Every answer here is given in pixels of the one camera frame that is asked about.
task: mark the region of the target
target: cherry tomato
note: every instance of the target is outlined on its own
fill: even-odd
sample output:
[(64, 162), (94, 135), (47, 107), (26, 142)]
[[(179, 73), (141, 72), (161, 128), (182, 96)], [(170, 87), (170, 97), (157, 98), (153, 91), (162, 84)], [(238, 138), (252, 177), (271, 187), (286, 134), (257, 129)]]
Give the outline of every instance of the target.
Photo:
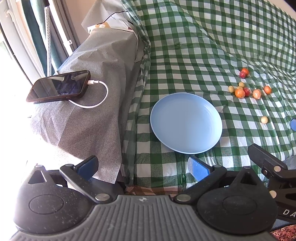
[(240, 99), (242, 99), (242, 98), (244, 98), (245, 97), (245, 93), (244, 93), (244, 90), (242, 90), (242, 89), (236, 89), (235, 90), (235, 96), (237, 97), (237, 98), (240, 98)]
[(265, 86), (263, 90), (267, 95), (271, 93), (271, 88), (269, 86)]
[(239, 77), (242, 78), (242, 79), (244, 79), (246, 76), (247, 76), (247, 75), (246, 75), (246, 72), (244, 72), (244, 71), (241, 71), (241, 72), (239, 73)]
[(261, 91), (256, 89), (253, 91), (253, 97), (256, 99), (256, 100), (259, 100), (261, 98)]
[(248, 97), (250, 95), (250, 90), (248, 87), (244, 88), (244, 93), (246, 94), (246, 97)]
[(246, 76), (248, 76), (249, 75), (249, 71), (248, 71), (248, 69), (247, 68), (242, 68), (242, 70), (241, 70), (242, 72), (245, 72), (246, 73)]

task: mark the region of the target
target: green gingham tablecloth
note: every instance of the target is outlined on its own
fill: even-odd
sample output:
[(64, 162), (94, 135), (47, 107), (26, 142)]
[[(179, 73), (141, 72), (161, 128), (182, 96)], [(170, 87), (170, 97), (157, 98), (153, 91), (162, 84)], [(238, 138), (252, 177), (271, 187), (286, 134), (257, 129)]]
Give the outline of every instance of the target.
[[(176, 194), (195, 183), (188, 155), (174, 152), (154, 135), (149, 117), (168, 94), (188, 92), (220, 113), (223, 132), (211, 150), (196, 156), (228, 170), (251, 165), (252, 143), (284, 160), (296, 153), (296, 22), (264, 0), (123, 0), (145, 43), (145, 56), (130, 107), (122, 173), (137, 194)], [(228, 86), (243, 80), (262, 98), (238, 99)], [(269, 122), (260, 122), (267, 116)]]

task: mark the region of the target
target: smartphone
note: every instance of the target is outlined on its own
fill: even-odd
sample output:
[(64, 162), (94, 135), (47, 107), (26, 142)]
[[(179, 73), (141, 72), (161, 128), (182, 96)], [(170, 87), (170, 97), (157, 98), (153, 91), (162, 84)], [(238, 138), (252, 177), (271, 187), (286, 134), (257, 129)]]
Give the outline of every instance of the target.
[(39, 79), (32, 86), (26, 101), (37, 104), (81, 98), (90, 77), (88, 70), (80, 70)]

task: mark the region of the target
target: phone screen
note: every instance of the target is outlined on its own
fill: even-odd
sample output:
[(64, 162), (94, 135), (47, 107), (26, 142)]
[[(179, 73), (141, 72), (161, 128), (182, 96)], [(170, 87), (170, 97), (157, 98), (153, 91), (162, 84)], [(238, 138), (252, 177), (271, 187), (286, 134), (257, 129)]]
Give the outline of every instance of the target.
[(88, 73), (88, 71), (80, 71), (39, 79), (34, 83), (27, 101), (79, 94), (82, 91)]

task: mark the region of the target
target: blue bowl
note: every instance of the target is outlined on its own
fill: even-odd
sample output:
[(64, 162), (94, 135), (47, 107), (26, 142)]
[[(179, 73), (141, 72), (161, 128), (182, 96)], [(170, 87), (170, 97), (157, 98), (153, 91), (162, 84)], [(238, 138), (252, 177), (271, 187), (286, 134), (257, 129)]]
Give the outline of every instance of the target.
[(189, 93), (170, 94), (160, 99), (152, 108), (150, 123), (164, 145), (185, 154), (211, 149), (222, 134), (222, 120), (215, 107)]

